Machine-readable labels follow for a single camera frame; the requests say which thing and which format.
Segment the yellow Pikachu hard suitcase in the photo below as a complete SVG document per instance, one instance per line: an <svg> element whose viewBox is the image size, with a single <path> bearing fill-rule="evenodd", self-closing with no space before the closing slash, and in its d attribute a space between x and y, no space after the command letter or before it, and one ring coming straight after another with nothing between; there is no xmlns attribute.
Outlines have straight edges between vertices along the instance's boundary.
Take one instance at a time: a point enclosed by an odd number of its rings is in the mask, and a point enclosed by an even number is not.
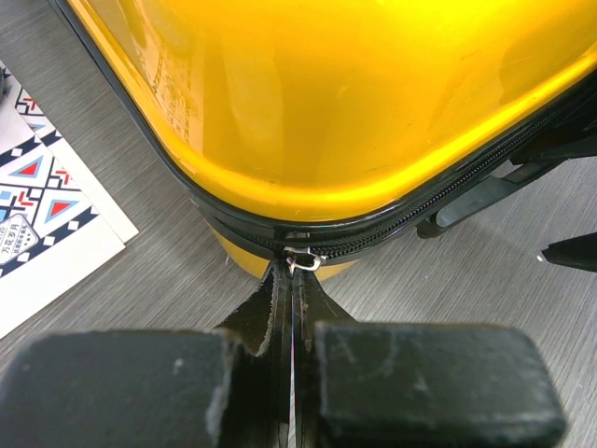
<svg viewBox="0 0 597 448"><path fill-rule="evenodd" d="M596 154L592 1L58 1L233 260L332 276Z"/></svg>

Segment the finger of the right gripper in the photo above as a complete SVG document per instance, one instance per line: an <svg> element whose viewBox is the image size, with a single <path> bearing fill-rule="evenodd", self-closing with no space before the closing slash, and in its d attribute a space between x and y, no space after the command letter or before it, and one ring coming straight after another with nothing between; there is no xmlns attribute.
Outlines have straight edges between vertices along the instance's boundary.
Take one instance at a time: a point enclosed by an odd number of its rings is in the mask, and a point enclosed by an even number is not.
<svg viewBox="0 0 597 448"><path fill-rule="evenodd" d="M590 233L549 244L542 255L552 264L595 273L597 234Z"/></svg>

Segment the silver zipper pull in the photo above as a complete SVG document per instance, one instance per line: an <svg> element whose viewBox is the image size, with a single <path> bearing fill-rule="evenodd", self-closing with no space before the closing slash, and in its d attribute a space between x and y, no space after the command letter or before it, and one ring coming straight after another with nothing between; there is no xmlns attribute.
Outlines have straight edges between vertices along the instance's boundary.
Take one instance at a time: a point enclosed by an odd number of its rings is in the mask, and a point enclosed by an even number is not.
<svg viewBox="0 0 597 448"><path fill-rule="evenodd" d="M296 271L316 272L326 264L326 256L318 255L310 247L284 249L288 271L293 275Z"/></svg>

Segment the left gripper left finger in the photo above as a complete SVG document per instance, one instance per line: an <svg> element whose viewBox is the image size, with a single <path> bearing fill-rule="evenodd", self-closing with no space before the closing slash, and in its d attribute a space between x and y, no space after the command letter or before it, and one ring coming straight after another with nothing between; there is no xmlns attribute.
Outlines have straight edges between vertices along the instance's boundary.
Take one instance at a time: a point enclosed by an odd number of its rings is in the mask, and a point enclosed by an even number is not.
<svg viewBox="0 0 597 448"><path fill-rule="evenodd" d="M209 331L54 333L1 383L5 447L285 447L291 288L281 261Z"/></svg>

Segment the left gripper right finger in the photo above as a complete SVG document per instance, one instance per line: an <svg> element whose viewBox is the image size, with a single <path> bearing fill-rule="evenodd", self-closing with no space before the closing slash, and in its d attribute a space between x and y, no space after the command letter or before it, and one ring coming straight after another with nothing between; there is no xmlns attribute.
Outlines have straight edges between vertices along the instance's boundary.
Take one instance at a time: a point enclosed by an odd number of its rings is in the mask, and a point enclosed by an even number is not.
<svg viewBox="0 0 597 448"><path fill-rule="evenodd" d="M292 281L299 447L553 447L567 419L519 329L353 319Z"/></svg>

